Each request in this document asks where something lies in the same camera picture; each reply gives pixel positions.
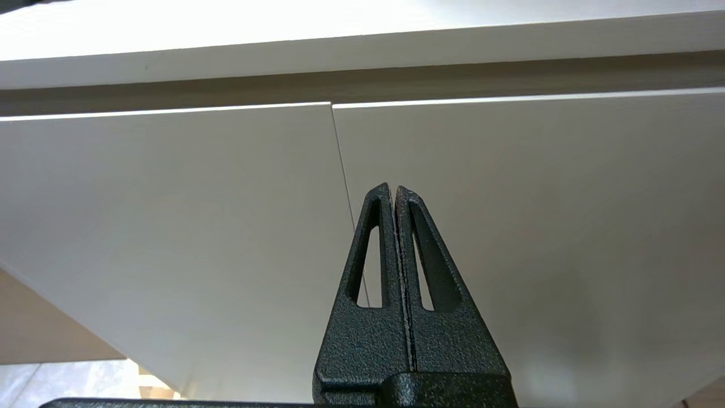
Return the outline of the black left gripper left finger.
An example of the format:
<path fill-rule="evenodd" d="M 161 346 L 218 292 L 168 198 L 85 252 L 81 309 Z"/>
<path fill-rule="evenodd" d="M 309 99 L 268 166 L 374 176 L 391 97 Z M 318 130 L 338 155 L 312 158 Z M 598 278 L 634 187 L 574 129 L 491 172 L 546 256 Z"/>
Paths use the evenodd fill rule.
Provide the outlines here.
<path fill-rule="evenodd" d="M 317 405 L 377 405 L 383 383 L 409 367 L 402 277 L 390 187 L 382 183 L 365 196 L 343 268 L 329 322 L 313 371 Z M 379 234 L 382 304 L 358 304 L 367 248 Z"/>

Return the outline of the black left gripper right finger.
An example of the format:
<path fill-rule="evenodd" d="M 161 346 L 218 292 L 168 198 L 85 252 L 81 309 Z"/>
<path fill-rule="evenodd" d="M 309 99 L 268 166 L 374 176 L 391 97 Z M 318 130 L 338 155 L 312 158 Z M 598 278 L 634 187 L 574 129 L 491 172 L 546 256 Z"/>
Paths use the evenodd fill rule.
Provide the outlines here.
<path fill-rule="evenodd" d="M 399 186 L 395 216 L 414 370 L 508 376 L 422 196 Z"/>

